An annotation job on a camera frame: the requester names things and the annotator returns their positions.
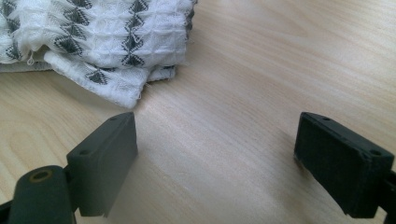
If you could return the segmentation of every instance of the knitted fabric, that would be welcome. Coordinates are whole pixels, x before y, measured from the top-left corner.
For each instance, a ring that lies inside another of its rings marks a hole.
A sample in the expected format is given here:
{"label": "knitted fabric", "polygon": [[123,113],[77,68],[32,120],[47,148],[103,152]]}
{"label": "knitted fabric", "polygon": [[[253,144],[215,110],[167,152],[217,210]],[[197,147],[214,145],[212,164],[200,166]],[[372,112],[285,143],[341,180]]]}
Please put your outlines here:
{"label": "knitted fabric", "polygon": [[53,69],[132,108],[183,63],[196,0],[0,0],[0,72]]}

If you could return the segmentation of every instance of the patterned textile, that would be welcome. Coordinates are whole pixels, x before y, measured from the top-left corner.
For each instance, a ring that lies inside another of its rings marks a hole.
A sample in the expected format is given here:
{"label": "patterned textile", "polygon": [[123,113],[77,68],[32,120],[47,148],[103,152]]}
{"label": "patterned textile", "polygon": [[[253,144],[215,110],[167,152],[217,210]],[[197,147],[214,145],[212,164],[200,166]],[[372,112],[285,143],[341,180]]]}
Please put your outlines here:
{"label": "patterned textile", "polygon": [[196,0],[0,0],[0,72],[49,70],[132,108],[184,62]]}

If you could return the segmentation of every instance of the screw hole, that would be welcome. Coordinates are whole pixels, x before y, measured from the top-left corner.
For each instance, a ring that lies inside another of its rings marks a hole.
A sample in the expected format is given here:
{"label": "screw hole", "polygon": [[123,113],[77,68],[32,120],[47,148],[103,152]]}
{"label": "screw hole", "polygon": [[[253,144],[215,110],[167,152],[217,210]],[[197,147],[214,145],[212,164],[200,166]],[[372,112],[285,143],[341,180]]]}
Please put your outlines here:
{"label": "screw hole", "polygon": [[370,153],[371,154],[373,154],[373,155],[375,155],[375,156],[381,156],[382,154],[381,154],[381,152],[379,152],[379,151],[377,151],[377,150],[370,150]]}
{"label": "screw hole", "polygon": [[81,155],[81,156],[86,156],[86,155],[88,155],[88,154],[90,154],[90,151],[87,150],[87,149],[81,150],[81,151],[79,152],[79,155]]}
{"label": "screw hole", "polygon": [[37,171],[36,173],[30,175],[29,180],[32,183],[39,183],[42,182],[52,176],[51,170],[41,170]]}

